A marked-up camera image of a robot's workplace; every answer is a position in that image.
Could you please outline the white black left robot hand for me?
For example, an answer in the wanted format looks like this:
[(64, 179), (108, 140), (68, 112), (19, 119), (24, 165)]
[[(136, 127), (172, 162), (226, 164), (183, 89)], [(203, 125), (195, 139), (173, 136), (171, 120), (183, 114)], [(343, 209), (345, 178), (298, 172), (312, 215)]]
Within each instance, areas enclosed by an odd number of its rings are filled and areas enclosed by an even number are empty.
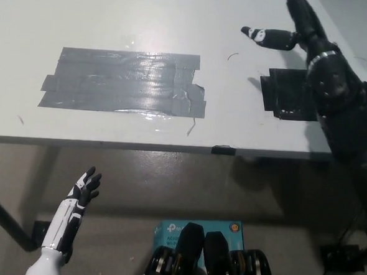
[(93, 166), (83, 173), (60, 202), (41, 244), (43, 248), (60, 253), (62, 265), (67, 264), (71, 258), (73, 242), (88, 204), (99, 195), (101, 174), (95, 170)]

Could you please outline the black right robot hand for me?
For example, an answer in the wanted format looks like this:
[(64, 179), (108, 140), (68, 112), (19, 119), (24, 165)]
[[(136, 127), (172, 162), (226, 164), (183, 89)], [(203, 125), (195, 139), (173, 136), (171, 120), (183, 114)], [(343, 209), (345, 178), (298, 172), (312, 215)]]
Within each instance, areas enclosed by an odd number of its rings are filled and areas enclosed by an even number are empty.
[(277, 29), (253, 29), (242, 27), (241, 32), (257, 45), (273, 50), (290, 51), (296, 45), (307, 53), (310, 63), (315, 57), (329, 52), (339, 53), (337, 45), (328, 40), (322, 23), (307, 0), (286, 0), (295, 31)]

